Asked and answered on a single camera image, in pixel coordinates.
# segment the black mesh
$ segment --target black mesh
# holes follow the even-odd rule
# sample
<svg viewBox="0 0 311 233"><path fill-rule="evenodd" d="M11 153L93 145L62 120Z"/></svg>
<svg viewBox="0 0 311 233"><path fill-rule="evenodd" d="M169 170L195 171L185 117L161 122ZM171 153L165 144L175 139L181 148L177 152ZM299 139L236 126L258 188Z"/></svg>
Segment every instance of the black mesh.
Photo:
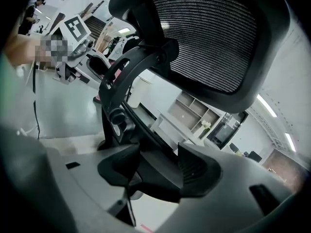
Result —
<svg viewBox="0 0 311 233"><path fill-rule="evenodd" d="M234 0L154 0L165 37L179 43L171 69L209 87L235 91L251 61L256 22Z"/></svg>

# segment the staircase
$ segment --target staircase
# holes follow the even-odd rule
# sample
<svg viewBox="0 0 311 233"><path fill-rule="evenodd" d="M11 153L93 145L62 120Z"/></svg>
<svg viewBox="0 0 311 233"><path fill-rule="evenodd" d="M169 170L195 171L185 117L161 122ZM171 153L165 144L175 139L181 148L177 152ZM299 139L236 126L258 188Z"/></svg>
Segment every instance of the staircase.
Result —
<svg viewBox="0 0 311 233"><path fill-rule="evenodd" d="M91 16L85 21L87 27L91 30L91 35L95 39L95 44L100 36L104 26L106 25L103 21Z"/></svg>

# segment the wire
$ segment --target wire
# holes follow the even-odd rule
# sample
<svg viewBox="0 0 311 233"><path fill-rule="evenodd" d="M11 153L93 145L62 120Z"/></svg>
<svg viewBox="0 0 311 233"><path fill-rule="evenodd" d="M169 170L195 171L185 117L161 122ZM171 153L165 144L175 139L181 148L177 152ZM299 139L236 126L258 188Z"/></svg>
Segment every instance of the wire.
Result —
<svg viewBox="0 0 311 233"><path fill-rule="evenodd" d="M33 92L35 93L35 69L36 69L36 64L35 62L33 63ZM37 110L36 110L36 104L34 101L34 113L35 113L35 120L37 122L37 126L38 126L38 139L40 138L40 126L39 126L39 122L38 122L38 117L37 117Z"/></svg>

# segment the black square label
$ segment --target black square label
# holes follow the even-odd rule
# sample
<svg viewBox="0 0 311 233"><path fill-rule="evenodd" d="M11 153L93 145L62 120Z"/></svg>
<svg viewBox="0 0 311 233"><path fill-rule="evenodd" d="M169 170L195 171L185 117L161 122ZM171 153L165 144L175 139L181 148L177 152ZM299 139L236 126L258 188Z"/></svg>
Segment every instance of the black square label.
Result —
<svg viewBox="0 0 311 233"><path fill-rule="evenodd" d="M78 17L65 21L64 24L78 42L87 35L86 30Z"/></svg>

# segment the shelving unit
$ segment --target shelving unit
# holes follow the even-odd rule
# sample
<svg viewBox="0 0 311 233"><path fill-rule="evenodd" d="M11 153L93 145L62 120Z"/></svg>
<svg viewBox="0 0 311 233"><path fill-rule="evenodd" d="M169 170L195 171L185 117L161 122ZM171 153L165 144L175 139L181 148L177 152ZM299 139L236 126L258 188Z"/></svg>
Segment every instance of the shelving unit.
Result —
<svg viewBox="0 0 311 233"><path fill-rule="evenodd" d="M220 118L218 114L191 95L181 92L169 113L188 127L192 133L201 128L203 120L211 123L211 128ZM210 129L206 129L199 136L202 139Z"/></svg>

